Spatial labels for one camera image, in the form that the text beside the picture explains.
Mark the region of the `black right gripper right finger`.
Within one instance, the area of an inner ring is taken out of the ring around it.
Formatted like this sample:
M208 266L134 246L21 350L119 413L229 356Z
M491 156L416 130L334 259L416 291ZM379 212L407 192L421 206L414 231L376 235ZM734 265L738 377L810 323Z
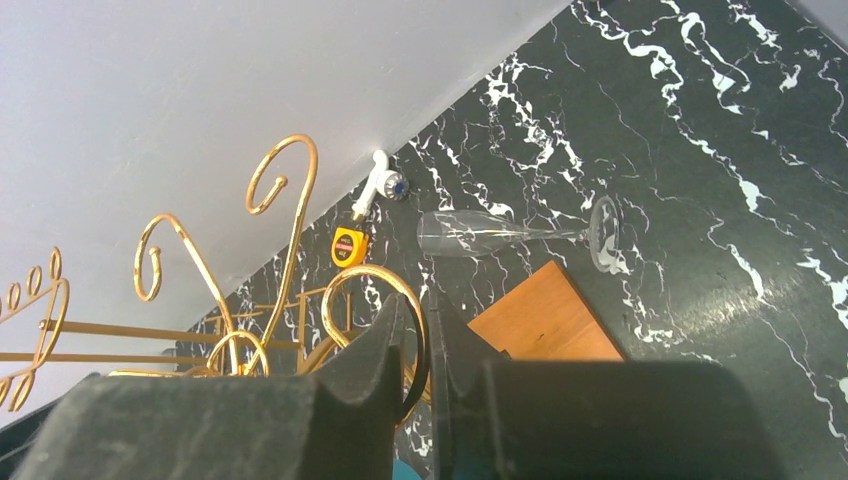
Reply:
M436 479L783 479L744 385L692 361L520 361L427 301Z

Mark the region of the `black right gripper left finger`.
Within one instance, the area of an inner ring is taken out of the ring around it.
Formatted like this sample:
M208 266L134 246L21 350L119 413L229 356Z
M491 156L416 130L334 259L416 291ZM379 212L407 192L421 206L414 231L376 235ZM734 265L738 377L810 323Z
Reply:
M74 387L18 479L388 479L402 417L406 302L314 372L99 377Z

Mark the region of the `clear wine glass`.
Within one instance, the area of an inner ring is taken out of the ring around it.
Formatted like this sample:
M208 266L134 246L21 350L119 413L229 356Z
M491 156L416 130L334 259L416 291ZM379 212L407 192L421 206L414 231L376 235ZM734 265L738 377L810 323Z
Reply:
M621 220L619 208L608 196L594 203L588 226L578 229L529 228L480 211L432 211L421 216L416 238L424 254L451 258L490 255L535 240L585 242L595 268L608 273L619 249Z

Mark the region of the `blue plastic wine glass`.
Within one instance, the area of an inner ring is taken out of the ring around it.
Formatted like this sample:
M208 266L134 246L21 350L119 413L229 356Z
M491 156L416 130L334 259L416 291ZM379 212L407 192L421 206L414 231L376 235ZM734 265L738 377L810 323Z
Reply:
M431 475L421 475L406 462L395 459L392 464L392 480L432 480Z

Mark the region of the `yellow tape measure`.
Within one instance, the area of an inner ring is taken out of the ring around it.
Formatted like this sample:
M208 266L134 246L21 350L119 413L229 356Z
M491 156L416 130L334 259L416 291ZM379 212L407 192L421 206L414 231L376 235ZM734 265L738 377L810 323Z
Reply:
M345 269L362 264L369 243L369 235L361 230L339 226L335 230L331 245L334 264Z

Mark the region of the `white pipe fitting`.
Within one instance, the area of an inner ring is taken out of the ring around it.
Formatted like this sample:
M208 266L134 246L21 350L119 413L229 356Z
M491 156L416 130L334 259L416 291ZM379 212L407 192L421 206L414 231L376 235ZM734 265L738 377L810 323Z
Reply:
M362 223L366 220L377 195L399 201L409 191L410 184L407 177L390 168L389 155L384 150L374 151L372 160L374 167L368 175L360 196L352 205L351 220L354 223Z

